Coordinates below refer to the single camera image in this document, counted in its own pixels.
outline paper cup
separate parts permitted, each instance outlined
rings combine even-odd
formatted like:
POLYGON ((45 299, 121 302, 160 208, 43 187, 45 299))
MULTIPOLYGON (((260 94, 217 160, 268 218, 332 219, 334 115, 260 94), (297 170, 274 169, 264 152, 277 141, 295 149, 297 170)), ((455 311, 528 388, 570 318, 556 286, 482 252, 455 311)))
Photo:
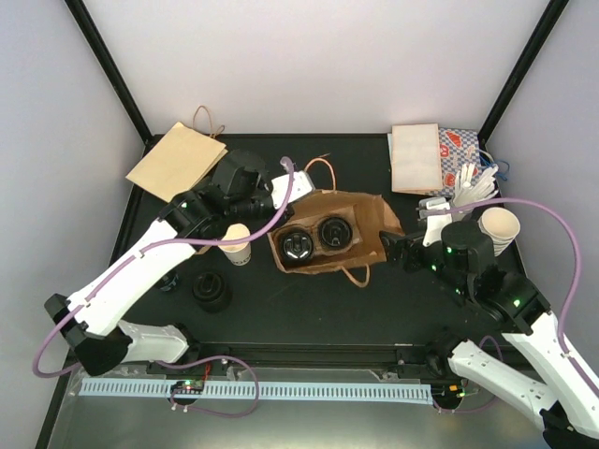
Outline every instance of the paper cup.
POLYGON ((516 215, 504 208, 489 208, 478 220, 480 230, 493 240, 495 255, 501 254, 520 232, 516 215))
MULTIPOLYGON (((249 237, 249 235, 250 230, 244 224, 232 224, 228 227, 223 241, 243 239, 244 237, 249 237)), ((252 246, 249 241, 241 245, 218 245, 218 247, 225 253, 226 258, 233 265, 245 265, 252 257, 252 246)))

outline black metal beam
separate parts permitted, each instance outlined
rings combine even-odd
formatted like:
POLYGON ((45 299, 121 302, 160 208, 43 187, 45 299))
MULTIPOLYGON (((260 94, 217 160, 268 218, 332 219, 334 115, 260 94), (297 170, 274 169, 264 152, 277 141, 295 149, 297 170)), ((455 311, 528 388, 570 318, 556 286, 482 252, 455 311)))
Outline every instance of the black metal beam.
POLYGON ((150 128, 143 119, 138 105, 135 103, 133 96, 129 92, 129 89, 121 76, 121 72, 119 72, 119 68, 116 66, 108 47, 104 43, 104 39, 102 39, 100 32, 95 27, 94 20, 87 10, 87 7, 85 7, 82 0, 65 0, 65 3, 79 25, 87 43, 92 48, 97 61, 104 69, 104 73, 114 88, 114 92, 116 92, 121 103, 123 103, 124 110, 129 114, 131 122, 133 122, 133 125, 138 130, 141 140, 147 145, 152 139, 150 128))
POLYGON ((483 127, 480 128, 480 131, 478 132, 478 138, 483 145, 489 141, 495 126, 497 126, 497 123, 499 123, 504 115, 509 102, 512 100, 516 90, 524 80, 528 69, 533 65, 536 55, 540 52, 543 44, 551 33, 553 26, 562 15, 562 11, 568 4, 568 1, 569 0, 549 1, 541 19, 534 28, 531 37, 528 39, 522 54, 518 58, 516 65, 514 65, 512 73, 510 73, 502 91, 499 93, 497 100, 495 100, 495 104, 491 108, 487 120, 485 120, 483 127))

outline white paper cup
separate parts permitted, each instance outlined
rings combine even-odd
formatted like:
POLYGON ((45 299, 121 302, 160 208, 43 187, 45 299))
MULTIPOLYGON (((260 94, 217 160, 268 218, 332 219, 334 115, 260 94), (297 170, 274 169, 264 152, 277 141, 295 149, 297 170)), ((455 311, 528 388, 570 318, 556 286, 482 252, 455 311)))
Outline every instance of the white paper cup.
POLYGON ((478 220, 480 230, 493 240, 495 255, 501 254, 520 232, 516 215, 504 208, 489 208, 478 220))
MULTIPOLYGON (((228 230, 223 237, 223 241, 243 239, 244 237, 249 236, 250 230, 247 226, 237 223, 228 227, 228 230)), ((252 246, 249 241, 242 243, 241 245, 218 245, 218 247, 225 253, 226 258, 230 260, 233 265, 245 265, 252 257, 252 246)))

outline gray wall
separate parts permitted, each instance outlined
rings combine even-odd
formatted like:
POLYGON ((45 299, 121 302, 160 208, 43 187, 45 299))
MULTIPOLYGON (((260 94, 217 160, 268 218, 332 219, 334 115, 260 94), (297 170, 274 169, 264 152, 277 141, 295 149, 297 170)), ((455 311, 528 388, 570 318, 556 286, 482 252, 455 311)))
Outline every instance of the gray wall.
POLYGON ((547 2, 86 4, 155 132, 203 103, 230 133, 361 133, 480 126, 547 2))
MULTIPOLYGON (((493 154, 512 164, 507 196, 545 203, 566 218, 582 246, 584 271, 566 332, 599 371, 599 2, 574 0, 491 137, 493 154)), ((541 211, 514 208, 529 275, 556 310, 572 276, 572 250, 541 211)))
MULTIPOLYGON (((54 380, 31 360, 43 303, 106 268, 141 141, 60 1, 0 2, 2 447, 33 447, 54 380)), ((56 369, 58 341, 42 365, 56 369)))

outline purple cable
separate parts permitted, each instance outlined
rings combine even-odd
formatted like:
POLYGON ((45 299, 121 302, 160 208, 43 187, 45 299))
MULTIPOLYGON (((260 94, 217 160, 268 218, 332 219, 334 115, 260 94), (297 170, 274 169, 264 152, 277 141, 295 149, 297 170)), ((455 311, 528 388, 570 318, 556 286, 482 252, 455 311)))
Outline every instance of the purple cable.
MULTIPOLYGON (((578 288, 578 283, 580 282, 580 274, 582 272, 582 257, 580 255, 580 246, 578 245, 577 236, 574 234, 574 230, 570 225, 560 216, 555 210, 544 206, 543 204, 537 203, 535 201, 531 201, 528 199, 520 199, 520 198, 493 198, 487 199, 485 201, 479 201, 474 204, 469 204, 466 206, 461 206, 459 208, 454 209, 445 209, 445 210, 431 210, 428 215, 444 215, 446 213, 455 213, 455 212, 463 212, 465 210, 472 210, 473 208, 478 208, 480 206, 488 206, 491 204, 502 204, 502 203, 515 203, 515 204, 526 204, 528 206, 534 206, 549 215, 555 218, 560 225, 562 225, 565 230, 568 238, 570 238, 570 242, 572 243, 572 249, 574 250, 574 275, 572 276, 572 282, 570 283, 570 289, 568 290, 568 294, 565 297, 565 301, 563 302, 562 312, 560 313, 560 319, 558 320, 558 342, 564 354, 568 355, 570 353, 570 349, 565 343, 565 321, 568 316, 568 312, 570 312, 570 307, 572 306, 572 302, 574 301, 574 295, 578 288)), ((567 357, 570 360, 570 363, 578 373, 578 375, 584 380, 584 382, 589 386, 591 391, 599 398, 599 386, 597 386, 589 375, 585 372, 585 370, 580 366, 580 364, 573 358, 567 357)))
MULTIPOLYGON (((246 243, 249 241, 259 239, 260 237, 264 236, 267 232, 269 232, 272 229, 272 227, 275 226, 276 223, 279 221, 279 219, 285 212, 287 203, 289 202, 289 198, 291 197, 291 192, 293 191, 293 173, 294 173, 293 162, 288 157, 285 156, 285 157, 281 158, 281 165, 285 168, 285 171, 289 174, 289 184, 287 185, 287 190, 285 192, 285 197, 283 198, 283 203, 281 204, 281 207, 275 212, 275 214, 270 219, 270 221, 268 223, 266 223, 264 226, 262 226, 262 228, 260 228, 254 234, 252 234, 248 237, 244 237, 242 239, 225 240, 227 245, 239 245, 242 243, 246 243)), ((165 240, 156 241, 154 243, 151 243, 151 244, 145 246, 144 248, 142 248, 140 250, 140 252, 142 254, 145 254, 146 252, 150 251, 152 248, 157 248, 158 246, 169 245, 169 244, 173 244, 173 243, 185 243, 185 244, 190 244, 190 245, 202 245, 202 246, 218 246, 218 245, 223 244, 223 241, 222 240, 203 240, 203 239, 165 239, 165 240)), ((94 299, 94 297, 97 295, 97 292, 102 290, 102 288, 104 288, 104 286, 107 283, 109 283, 112 278, 114 278, 117 274, 119 274, 119 272, 121 272, 127 265, 129 265, 135 259, 136 259, 136 257, 134 255, 127 257, 113 271, 111 271, 101 282, 98 283, 98 285, 90 292, 90 294, 87 297, 85 297, 85 300, 87 302, 90 302, 92 299, 94 299)), ((68 368, 61 369, 59 371, 43 372, 39 369, 39 361, 40 361, 41 357, 43 356, 44 351, 46 351, 46 348, 48 348, 48 345, 50 344, 52 339, 56 336, 56 334, 58 334, 58 332, 61 331, 61 329, 66 325, 66 323, 68 323, 68 321, 70 319, 72 319, 83 307, 84 306, 78 306, 75 309, 73 309, 71 312, 69 312, 65 316, 65 318, 63 318, 54 327, 54 329, 50 332, 50 334, 48 334, 46 339, 44 339, 44 341, 42 342, 41 346, 39 347, 39 349, 36 352, 36 355, 34 356, 33 367, 32 367, 32 372, 37 377, 49 379, 51 377, 62 376, 63 374, 67 374, 70 371, 72 371, 73 369, 78 368, 80 366, 79 363, 76 363, 74 365, 71 365, 68 368)))
MULTIPOLYGON (((495 346, 495 351, 497 351, 497 357, 503 362, 504 361, 504 355, 502 353, 502 348, 500 348, 499 343, 497 342, 496 339, 494 339, 491 335, 486 335, 485 337, 483 337, 483 340, 481 340, 478 343, 478 347, 482 349, 482 347, 485 345, 485 343, 487 341, 490 341, 491 343, 493 343, 493 345, 495 346)), ((484 412, 485 410, 490 409, 493 405, 495 405, 497 403, 498 398, 496 396, 493 396, 493 399, 491 399, 489 402, 487 402, 485 405, 481 405, 480 407, 476 407, 475 409, 471 409, 471 410, 446 410, 446 409, 442 409, 439 404, 437 404, 436 400, 432 400, 432 405, 434 405, 434 408, 437 409, 439 411, 439 413, 452 413, 452 414, 472 414, 472 413, 480 413, 480 412, 484 412)))
POLYGON ((202 407, 196 407, 193 405, 183 406, 183 405, 177 404, 175 402, 175 394, 177 393, 177 390, 173 391, 172 394, 170 395, 170 403, 172 404, 172 406, 176 408, 179 405, 180 407, 187 408, 188 410, 193 410, 194 412, 211 414, 212 416, 220 416, 222 418, 243 418, 244 416, 247 416, 248 414, 253 412, 258 405, 258 399, 260 397, 260 384, 258 383, 258 378, 257 378, 254 370, 243 360, 240 360, 237 357, 231 357, 230 355, 215 355, 212 357, 202 358, 201 360, 197 360, 195 362, 188 363, 186 365, 173 365, 171 363, 158 362, 158 361, 156 363, 158 365, 161 365, 165 368, 170 368, 170 369, 188 369, 188 368, 196 367, 197 365, 202 365, 204 363, 212 362, 213 360, 222 360, 222 359, 229 360, 229 361, 235 362, 235 363, 239 363, 244 368, 246 368, 252 375, 252 379, 254 380, 254 386, 256 388, 256 395, 254 396, 254 399, 252 400, 252 404, 247 408, 247 410, 245 410, 243 412, 239 412, 239 413, 223 413, 223 412, 216 412, 214 410, 204 409, 202 407))

